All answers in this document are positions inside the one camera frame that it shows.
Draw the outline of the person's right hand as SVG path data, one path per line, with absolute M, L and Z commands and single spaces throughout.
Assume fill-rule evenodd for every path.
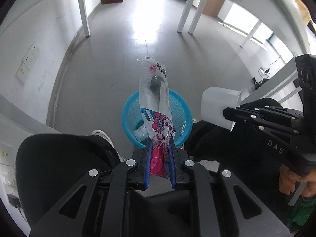
M 316 192 L 316 172 L 313 169 L 310 174 L 305 177 L 301 177 L 285 165 L 280 167 L 280 177 L 278 181 L 279 191 L 283 194 L 289 195 L 295 191 L 295 185 L 297 182 L 307 182 L 305 188 L 302 191 L 302 197 L 313 198 Z

